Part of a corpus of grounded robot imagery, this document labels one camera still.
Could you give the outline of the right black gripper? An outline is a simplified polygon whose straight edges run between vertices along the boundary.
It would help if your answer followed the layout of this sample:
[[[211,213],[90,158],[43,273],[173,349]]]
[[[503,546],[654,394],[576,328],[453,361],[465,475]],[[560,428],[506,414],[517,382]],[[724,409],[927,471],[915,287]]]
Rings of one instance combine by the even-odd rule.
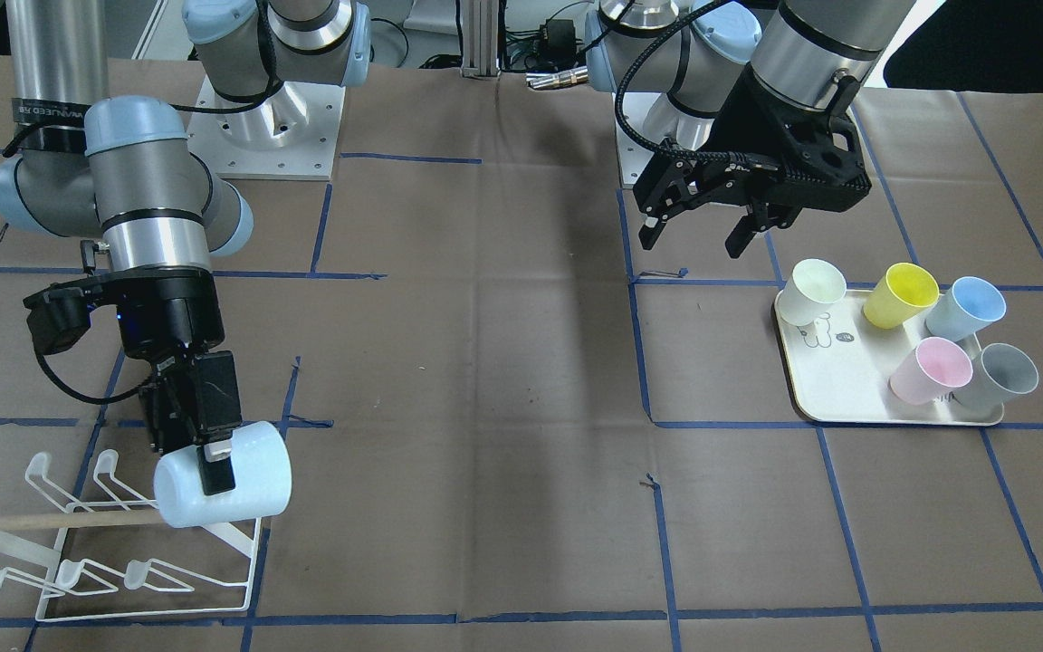
[[[47,356],[69,351],[91,328],[91,313],[113,305],[124,354],[145,360],[148,379],[108,399],[63,383]],[[198,267],[145,267],[56,283],[24,298],[40,368],[72,399],[107,405],[138,396],[154,450],[198,446],[203,496],[236,487],[233,429],[243,424],[234,358],[215,351],[225,338],[214,276]]]

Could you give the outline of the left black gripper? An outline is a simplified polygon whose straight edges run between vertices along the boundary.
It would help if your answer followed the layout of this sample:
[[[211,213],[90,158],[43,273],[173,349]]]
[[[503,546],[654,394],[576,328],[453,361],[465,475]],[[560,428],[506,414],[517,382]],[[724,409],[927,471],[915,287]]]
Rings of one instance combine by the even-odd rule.
[[[669,219],[706,203],[748,206],[724,240],[739,259],[754,236],[793,223],[800,209],[845,212],[872,190],[856,124],[846,110],[860,82],[845,72],[828,84],[826,108],[801,108],[774,94],[753,69],[744,69],[713,121],[706,152],[727,162],[699,162],[655,153],[635,182],[650,251]]]

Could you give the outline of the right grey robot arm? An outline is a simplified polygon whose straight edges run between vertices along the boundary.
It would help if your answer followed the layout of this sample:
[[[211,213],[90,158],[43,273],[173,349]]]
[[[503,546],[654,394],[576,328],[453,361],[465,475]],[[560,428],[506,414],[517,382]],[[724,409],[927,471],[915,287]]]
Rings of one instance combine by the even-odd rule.
[[[239,251],[250,207],[192,153],[181,108],[110,96],[99,1],[5,4],[16,132],[0,166],[0,214],[13,228],[79,238],[84,277],[24,300],[38,366],[67,396],[99,404],[54,375],[50,356],[113,306],[121,346],[150,366],[134,388],[150,441],[197,465],[207,496],[237,487],[232,434],[243,421],[212,256]]]

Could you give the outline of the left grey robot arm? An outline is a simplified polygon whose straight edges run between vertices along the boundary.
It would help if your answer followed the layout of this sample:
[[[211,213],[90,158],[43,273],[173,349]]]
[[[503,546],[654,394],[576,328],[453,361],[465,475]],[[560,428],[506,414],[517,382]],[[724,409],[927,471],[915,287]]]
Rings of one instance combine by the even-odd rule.
[[[848,116],[909,1],[600,1],[588,18],[590,83],[617,127],[650,153],[634,184],[640,243],[704,204],[745,207],[725,241],[803,209],[845,212],[872,190]]]

